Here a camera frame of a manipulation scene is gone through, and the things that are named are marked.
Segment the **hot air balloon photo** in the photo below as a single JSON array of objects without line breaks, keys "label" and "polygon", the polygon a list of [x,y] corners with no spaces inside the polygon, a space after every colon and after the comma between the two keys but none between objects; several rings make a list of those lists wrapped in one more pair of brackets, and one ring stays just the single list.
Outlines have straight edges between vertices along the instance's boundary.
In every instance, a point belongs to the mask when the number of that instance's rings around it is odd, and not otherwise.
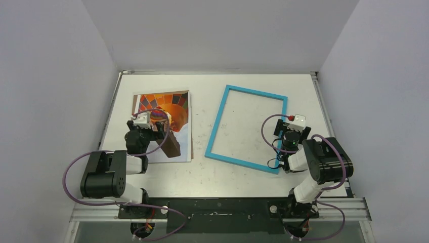
[{"label": "hot air balloon photo", "polygon": [[133,95],[132,114],[150,112],[150,124],[169,122],[165,143],[149,154],[149,163],[185,163],[193,157],[191,106],[188,90]]}]

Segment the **blue wooden picture frame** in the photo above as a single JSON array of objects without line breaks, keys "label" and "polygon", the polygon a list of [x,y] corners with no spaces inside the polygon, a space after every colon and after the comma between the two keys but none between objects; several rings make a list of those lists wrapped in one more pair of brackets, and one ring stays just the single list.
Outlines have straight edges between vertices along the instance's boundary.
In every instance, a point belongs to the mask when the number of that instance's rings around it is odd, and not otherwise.
[{"label": "blue wooden picture frame", "polygon": [[220,125],[220,121],[221,121],[223,111],[224,111],[224,108],[226,105],[226,101],[228,98],[228,94],[230,91],[236,91],[236,92],[240,92],[240,93],[246,93],[246,94],[250,94],[250,95],[261,96],[261,97],[265,97],[265,98],[269,98],[269,99],[280,100],[280,101],[282,101],[282,114],[286,113],[287,102],[288,102],[288,98],[286,96],[277,95],[277,94],[268,93],[268,92],[263,92],[263,91],[258,91],[258,90],[253,90],[253,89],[248,89],[248,88],[243,88],[243,87],[238,87],[238,86],[233,86],[233,85],[226,85],[222,99],[221,99],[221,102],[220,102],[220,105],[219,105],[217,116],[215,118],[215,121],[214,121],[214,124],[212,127],[212,132],[211,132],[211,135],[209,137],[209,141],[208,141],[204,156],[206,158],[210,158],[210,159],[230,163],[233,165],[242,166],[242,167],[246,167],[246,168],[250,168],[250,169],[254,169],[254,170],[263,171],[263,172],[267,172],[267,173],[277,175],[279,173],[279,169],[272,169],[272,168],[268,167],[267,165],[264,166],[264,165],[260,165],[260,164],[251,163],[249,161],[244,161],[241,159],[236,159],[236,158],[227,157],[224,155],[212,153],[211,150],[212,150],[214,142],[215,142],[217,131],[218,131],[218,128]]}]

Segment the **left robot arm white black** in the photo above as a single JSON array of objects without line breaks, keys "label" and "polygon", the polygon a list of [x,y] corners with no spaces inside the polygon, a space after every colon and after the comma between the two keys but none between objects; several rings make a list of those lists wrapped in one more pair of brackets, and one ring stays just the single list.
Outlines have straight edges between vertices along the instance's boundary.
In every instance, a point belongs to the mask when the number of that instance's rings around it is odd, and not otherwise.
[{"label": "left robot arm white black", "polygon": [[149,195],[145,189],[127,183],[126,175],[146,173],[150,142],[159,139],[164,142],[167,134],[164,124],[158,121],[155,130],[148,122],[139,124],[129,120],[127,126],[125,150],[90,153],[80,191],[87,198],[118,199],[120,204],[131,205],[132,213],[138,218],[145,218],[151,211]]}]

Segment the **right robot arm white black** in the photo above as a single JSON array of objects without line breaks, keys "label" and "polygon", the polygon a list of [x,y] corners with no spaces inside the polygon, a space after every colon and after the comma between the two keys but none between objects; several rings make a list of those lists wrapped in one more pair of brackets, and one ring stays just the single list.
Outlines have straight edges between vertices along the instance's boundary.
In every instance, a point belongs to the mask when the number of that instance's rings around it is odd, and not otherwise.
[{"label": "right robot arm white black", "polygon": [[353,163],[335,137],[309,138],[310,127],[301,115],[279,119],[274,136],[277,169],[286,173],[309,172],[309,175],[288,195],[285,214],[290,218],[316,217],[315,201],[322,192],[340,187],[354,172]]}]

